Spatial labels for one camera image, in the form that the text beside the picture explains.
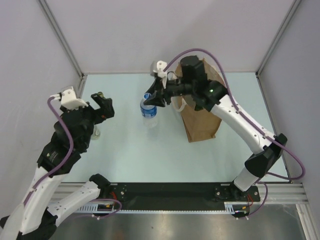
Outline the blue label bottle front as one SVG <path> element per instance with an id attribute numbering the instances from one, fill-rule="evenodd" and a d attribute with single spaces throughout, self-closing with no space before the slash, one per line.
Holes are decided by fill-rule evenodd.
<path id="1" fill-rule="evenodd" d="M 146 92 L 140 101 L 140 111 L 143 124 L 151 129 L 158 124 L 157 107 L 154 105 L 145 105 L 144 102 L 150 98 L 151 94 Z"/>

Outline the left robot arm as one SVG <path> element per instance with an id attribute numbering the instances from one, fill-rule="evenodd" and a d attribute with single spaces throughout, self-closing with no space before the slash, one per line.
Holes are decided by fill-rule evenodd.
<path id="1" fill-rule="evenodd" d="M 37 160 L 33 180 L 22 202 L 11 215 L 0 220 L 2 240 L 48 240 L 78 208 L 110 196 L 111 183 L 97 173 L 80 189 L 50 205 L 60 183 L 87 152 L 94 127 L 115 115 L 111 98 L 104 97 L 102 92 L 92 94 L 91 98 L 98 104 L 97 109 L 78 99 L 74 106 L 62 103 L 62 114 L 51 104 L 55 97 L 48 99 L 47 104 L 57 118 L 54 133 Z"/>

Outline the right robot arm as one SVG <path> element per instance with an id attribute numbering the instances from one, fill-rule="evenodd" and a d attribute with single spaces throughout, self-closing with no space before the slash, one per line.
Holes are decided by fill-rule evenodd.
<path id="1" fill-rule="evenodd" d="M 164 61 L 154 61 L 150 74 L 154 82 L 147 90 L 151 94 L 146 105 L 165 107 L 173 97 L 186 96 L 194 101 L 195 111 L 206 110 L 227 123 L 248 145 L 252 155 L 245 161 L 239 175 L 223 190 L 216 190 L 219 201 L 242 201 L 249 188 L 262 179 L 283 153 L 288 139 L 284 134 L 275 135 L 265 130 L 253 117 L 232 99 L 227 85 L 205 60 L 196 55 L 183 57 L 178 75 L 168 78 Z"/>

